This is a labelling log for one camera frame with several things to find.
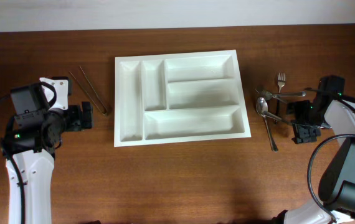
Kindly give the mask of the large metal tablespoon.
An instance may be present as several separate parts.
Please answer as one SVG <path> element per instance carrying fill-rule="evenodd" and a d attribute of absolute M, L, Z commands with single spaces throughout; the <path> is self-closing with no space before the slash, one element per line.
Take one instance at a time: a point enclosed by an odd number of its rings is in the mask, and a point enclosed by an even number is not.
<path fill-rule="evenodd" d="M 265 127 L 267 130 L 267 134 L 268 134 L 268 139 L 269 139 L 269 143 L 270 143 L 270 147 L 271 150 L 273 152 L 278 152 L 278 148 L 277 145 L 275 144 L 274 138 L 272 136 L 272 133 L 270 131 L 269 125 L 268 125 L 268 121 L 267 121 L 267 117 L 264 114 L 264 112 L 268 112 L 268 106 L 267 106 L 267 102 L 263 97 L 258 97 L 257 102 L 256 102 L 256 110 L 257 113 L 263 118 L 264 123 L 265 123 Z"/>

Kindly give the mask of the metal fork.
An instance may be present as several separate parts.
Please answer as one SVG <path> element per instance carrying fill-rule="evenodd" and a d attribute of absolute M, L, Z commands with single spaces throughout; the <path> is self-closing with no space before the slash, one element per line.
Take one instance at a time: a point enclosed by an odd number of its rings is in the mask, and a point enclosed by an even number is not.
<path fill-rule="evenodd" d="M 277 85 L 278 85 L 278 92 L 281 93 L 282 88 L 285 85 L 285 81 L 286 81 L 286 74 L 285 73 L 279 73 L 277 76 Z M 279 116 L 279 110 L 280 110 L 280 102 L 277 101 L 277 105 L 276 105 L 276 112 L 275 115 Z"/>

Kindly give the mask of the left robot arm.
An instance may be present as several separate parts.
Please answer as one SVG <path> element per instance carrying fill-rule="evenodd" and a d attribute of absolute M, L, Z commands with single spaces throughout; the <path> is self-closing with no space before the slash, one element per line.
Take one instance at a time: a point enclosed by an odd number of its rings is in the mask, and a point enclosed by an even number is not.
<path fill-rule="evenodd" d="M 62 134 L 93 128 L 93 107 L 70 105 L 67 77 L 40 78 L 14 88 L 16 111 L 0 140 L 9 178 L 9 223 L 51 223 L 50 186 Z"/>

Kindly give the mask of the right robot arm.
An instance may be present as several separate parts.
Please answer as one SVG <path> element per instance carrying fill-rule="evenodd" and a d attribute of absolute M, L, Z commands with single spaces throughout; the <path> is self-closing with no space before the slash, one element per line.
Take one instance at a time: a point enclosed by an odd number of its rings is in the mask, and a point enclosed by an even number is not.
<path fill-rule="evenodd" d="M 333 136 L 317 145 L 310 157 L 306 178 L 311 200 L 300 208 L 284 210 L 272 223 L 345 223 L 355 221 L 355 97 L 344 94 L 345 80 L 330 75 L 320 79 L 313 101 L 288 104 L 293 114 L 290 124 L 296 144 L 316 141 L 322 129 L 333 130 Z M 324 171 L 315 193 L 311 184 L 314 159 L 331 141 L 339 149 Z"/>

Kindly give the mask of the metal fork crosswise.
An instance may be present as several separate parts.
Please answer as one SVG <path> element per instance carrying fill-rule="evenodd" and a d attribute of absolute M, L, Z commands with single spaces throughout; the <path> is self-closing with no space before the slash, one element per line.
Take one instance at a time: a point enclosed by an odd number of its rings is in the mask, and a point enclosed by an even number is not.
<path fill-rule="evenodd" d="M 277 93 L 277 94 L 273 94 L 270 93 L 267 90 L 264 89 L 255 89 L 255 91 L 261 96 L 263 97 L 266 101 L 271 100 L 271 99 L 276 99 L 278 101 L 281 101 L 282 103 L 287 104 L 287 101 L 284 100 L 283 98 L 287 98 L 287 97 L 304 97 L 306 96 L 306 92 L 305 91 L 299 91 L 299 92 L 293 92 L 293 93 Z"/>

